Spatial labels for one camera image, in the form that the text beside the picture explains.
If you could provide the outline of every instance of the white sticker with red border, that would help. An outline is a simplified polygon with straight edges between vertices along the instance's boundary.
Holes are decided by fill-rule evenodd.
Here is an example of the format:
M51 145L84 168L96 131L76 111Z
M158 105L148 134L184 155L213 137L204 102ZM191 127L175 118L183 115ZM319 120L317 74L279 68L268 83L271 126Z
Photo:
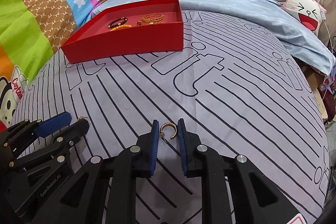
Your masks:
M307 224L302 214L297 214L290 222L287 224Z

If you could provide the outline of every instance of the gold bangle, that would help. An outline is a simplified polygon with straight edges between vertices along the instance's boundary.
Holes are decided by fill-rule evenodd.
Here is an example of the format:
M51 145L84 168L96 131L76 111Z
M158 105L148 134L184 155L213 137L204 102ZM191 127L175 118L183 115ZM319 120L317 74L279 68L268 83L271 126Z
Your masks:
M115 30L119 30L119 29L122 29L122 28L130 28L130 27L132 27L132 25L124 24L124 25L120 25L120 26L112 28L110 30L110 32L115 31Z
M158 15L159 16L156 17L156 18L150 18L150 17L154 17L155 13L145 15L145 16L143 16L142 21L145 22L145 23L150 23L150 22L154 23L154 22L159 22L159 21L163 20L163 14L158 14Z

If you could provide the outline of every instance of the cartoon blanket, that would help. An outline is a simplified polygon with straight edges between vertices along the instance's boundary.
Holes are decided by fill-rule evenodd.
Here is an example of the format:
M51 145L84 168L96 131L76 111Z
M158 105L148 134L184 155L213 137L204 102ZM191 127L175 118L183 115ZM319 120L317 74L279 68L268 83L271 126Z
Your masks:
M40 68L104 0L0 0L0 132Z

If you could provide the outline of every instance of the red tray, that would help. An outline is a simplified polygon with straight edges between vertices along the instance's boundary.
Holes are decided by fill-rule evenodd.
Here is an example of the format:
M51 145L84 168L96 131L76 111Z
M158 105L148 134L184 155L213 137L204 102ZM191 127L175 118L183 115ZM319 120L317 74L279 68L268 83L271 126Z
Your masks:
M158 24L137 26L142 17L161 13ZM131 28L110 31L108 24L127 17ZM110 56L183 50L183 19L179 0L145 0L108 8L79 28L62 46L70 63Z

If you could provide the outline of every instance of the silver screw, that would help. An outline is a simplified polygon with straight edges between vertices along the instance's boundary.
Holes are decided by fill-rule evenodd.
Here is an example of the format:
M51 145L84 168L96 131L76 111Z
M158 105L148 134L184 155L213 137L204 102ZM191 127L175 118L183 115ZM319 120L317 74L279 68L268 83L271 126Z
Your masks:
M244 162L247 162L247 157L244 156L244 155L239 155L239 156L237 156L237 161L239 161L243 164Z
M58 161L59 163L63 162L64 160L65 160L65 157L64 157L64 156L58 156L58 157L57 157L57 161Z
M90 160L93 164L97 164L100 162L100 157L99 156L93 156Z
M133 145L131 148L130 148L131 152L133 153L137 153L141 150L141 148L137 145Z
M200 144L199 146L197 146L197 150L201 152L205 152L208 150L208 147L206 145Z

